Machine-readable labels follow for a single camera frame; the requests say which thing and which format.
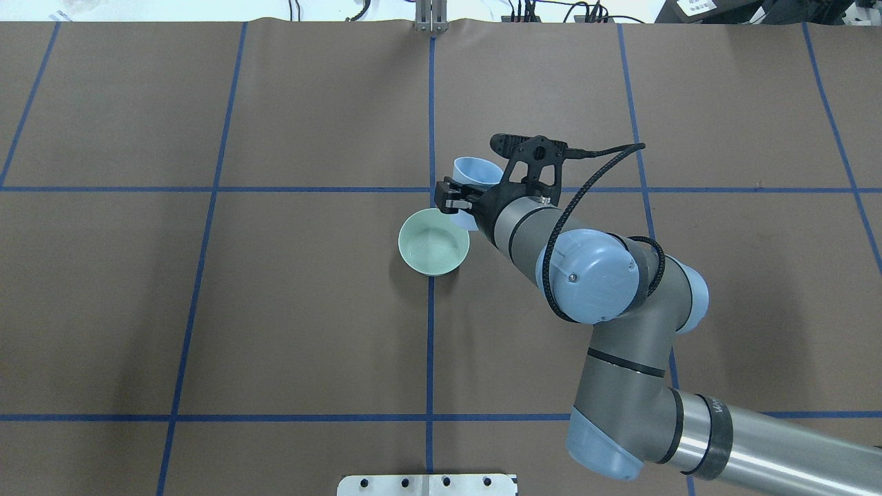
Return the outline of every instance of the green bowl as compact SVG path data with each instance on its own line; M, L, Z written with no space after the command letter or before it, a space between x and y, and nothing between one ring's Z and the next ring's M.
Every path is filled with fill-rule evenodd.
M426 208L404 221L398 233L398 251L416 272L447 274L468 255L468 231L454 224L450 215Z

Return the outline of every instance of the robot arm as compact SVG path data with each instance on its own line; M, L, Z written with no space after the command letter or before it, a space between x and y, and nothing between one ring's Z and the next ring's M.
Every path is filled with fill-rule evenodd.
M545 251L564 213L557 207L563 161L603 152L542 136L496 135L490 145L509 159L502 182L484 189L446 177L437 184L437 206L448 214L466 209L542 290ZM520 183L511 181L517 162L527 164ZM552 185L539 181L548 166ZM666 268L654 281L660 265ZM622 480L656 462L770 494L882 495L882 450L667 387L675 336L707 310L707 286L692 268L572 219L557 236L548 283L566 317L594 325L566 441L577 462Z

